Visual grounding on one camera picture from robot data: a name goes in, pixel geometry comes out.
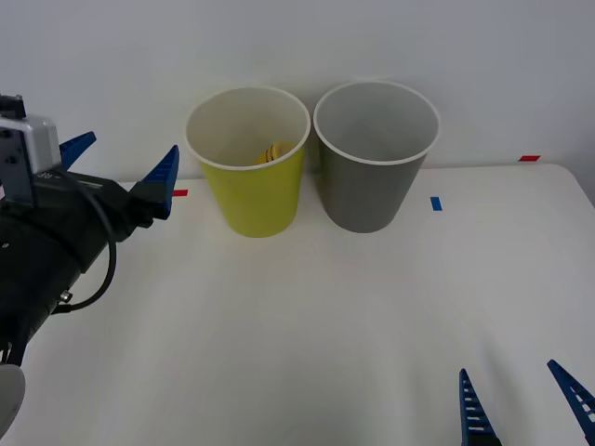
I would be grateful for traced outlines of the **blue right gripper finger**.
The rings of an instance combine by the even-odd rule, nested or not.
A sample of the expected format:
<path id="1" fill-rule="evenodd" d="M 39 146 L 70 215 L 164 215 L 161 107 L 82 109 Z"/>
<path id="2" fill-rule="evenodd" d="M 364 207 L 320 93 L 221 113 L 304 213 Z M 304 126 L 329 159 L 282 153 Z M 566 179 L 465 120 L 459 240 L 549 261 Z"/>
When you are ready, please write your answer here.
<path id="1" fill-rule="evenodd" d="M 501 446 L 465 369 L 459 372 L 462 446 Z"/>
<path id="2" fill-rule="evenodd" d="M 566 398 L 585 439 L 594 439 L 594 396 L 555 360 L 548 367 Z"/>

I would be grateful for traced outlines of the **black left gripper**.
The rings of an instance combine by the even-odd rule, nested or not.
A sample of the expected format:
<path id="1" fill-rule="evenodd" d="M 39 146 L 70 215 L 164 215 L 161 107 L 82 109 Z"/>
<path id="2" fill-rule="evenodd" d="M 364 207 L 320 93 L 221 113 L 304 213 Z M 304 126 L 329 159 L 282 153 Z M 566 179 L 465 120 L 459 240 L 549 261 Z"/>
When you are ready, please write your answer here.
<path id="1" fill-rule="evenodd" d="M 68 170 L 97 141 L 86 132 L 59 145 L 61 168 Z M 167 220 L 179 171 L 179 147 L 165 157 L 130 191 L 113 180 L 74 174 L 73 178 L 100 205 L 116 242 L 127 239 L 137 226 L 148 228 L 155 219 Z M 62 175 L 48 172 L 34 180 L 37 206 L 1 200 L 1 215 L 10 216 L 50 236 L 85 273 L 107 245 L 107 235 L 98 213 L 80 190 Z"/>

